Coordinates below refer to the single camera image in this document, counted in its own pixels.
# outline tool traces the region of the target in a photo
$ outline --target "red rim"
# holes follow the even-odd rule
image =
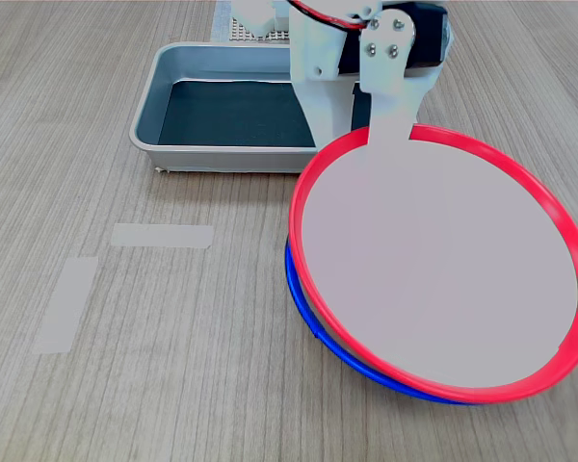
[[[578,228],[561,203],[528,170],[497,149],[451,130],[418,124],[413,128],[411,139],[438,142],[462,149],[509,174],[533,196],[559,229],[571,255],[578,280]],[[573,324],[559,346],[557,354],[543,368],[517,382],[489,388],[462,388],[443,385],[398,369],[374,355],[340,324],[317,291],[305,264],[302,246],[303,210],[306,199],[321,173],[336,159],[366,144],[367,141],[368,128],[362,128],[325,147],[302,173],[291,203],[289,242],[296,269],[314,308],[323,316],[329,327],[359,356],[369,361],[381,372],[417,390],[451,400],[469,403],[494,403],[523,399],[541,393],[565,378],[578,365],[578,307]]]

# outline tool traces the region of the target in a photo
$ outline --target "wood grain surface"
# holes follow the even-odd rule
[[[214,10],[0,2],[0,461],[578,462],[578,369],[487,407],[383,389],[313,338],[288,293],[295,176],[157,173],[132,147],[155,51],[208,40]],[[501,148],[578,223],[578,3],[450,12],[420,121]],[[215,239],[111,247],[117,222]],[[95,256],[71,352],[34,355],[66,258]]]

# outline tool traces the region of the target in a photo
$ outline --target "red wire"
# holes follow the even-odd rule
[[[343,29],[359,31],[366,28],[366,23],[353,23],[349,21],[343,21],[337,17],[328,16],[327,14],[319,13],[310,7],[307,7],[302,0],[287,0],[291,5],[293,5],[298,10],[303,13],[312,16],[314,19],[318,19],[321,22],[327,23],[331,26],[341,27]]]

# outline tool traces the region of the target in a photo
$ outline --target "white tape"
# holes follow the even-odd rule
[[[68,353],[92,288],[98,258],[69,258],[65,262],[43,316],[34,354]]]
[[[207,248],[212,244],[213,237],[212,226],[117,223],[114,225],[112,245]]]

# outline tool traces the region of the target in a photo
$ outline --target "metal tray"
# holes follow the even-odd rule
[[[367,124],[366,109],[368,102],[356,93],[354,128]],[[301,172],[317,152],[283,44],[161,48],[130,139],[167,171]]]

